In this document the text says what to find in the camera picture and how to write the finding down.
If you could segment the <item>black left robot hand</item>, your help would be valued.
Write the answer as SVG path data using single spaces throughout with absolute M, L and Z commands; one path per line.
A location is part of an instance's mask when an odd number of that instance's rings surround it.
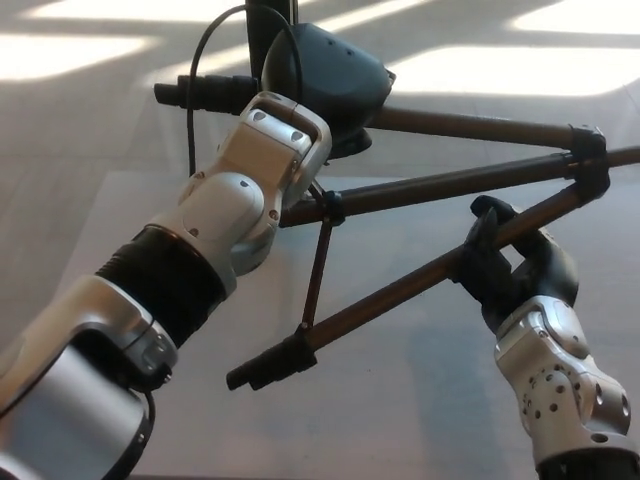
M 329 125 L 331 160 L 364 152 L 372 145 L 365 125 L 384 105 L 396 75 L 373 55 L 312 23 L 298 23 L 291 31 L 302 75 L 288 37 L 280 32 L 267 52 L 261 87 L 291 100 L 303 93 L 302 105 Z

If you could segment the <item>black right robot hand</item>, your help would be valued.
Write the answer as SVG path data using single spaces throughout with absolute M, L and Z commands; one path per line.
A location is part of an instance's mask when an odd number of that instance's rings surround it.
M 499 228 L 520 211 L 496 197 L 481 195 L 470 205 L 476 221 L 463 244 L 451 281 L 479 302 L 489 330 L 496 334 L 510 314 L 535 296 L 575 304 L 579 277 L 571 256 L 544 228 L 519 237 L 513 248 L 523 261 L 513 267 L 496 247 Z

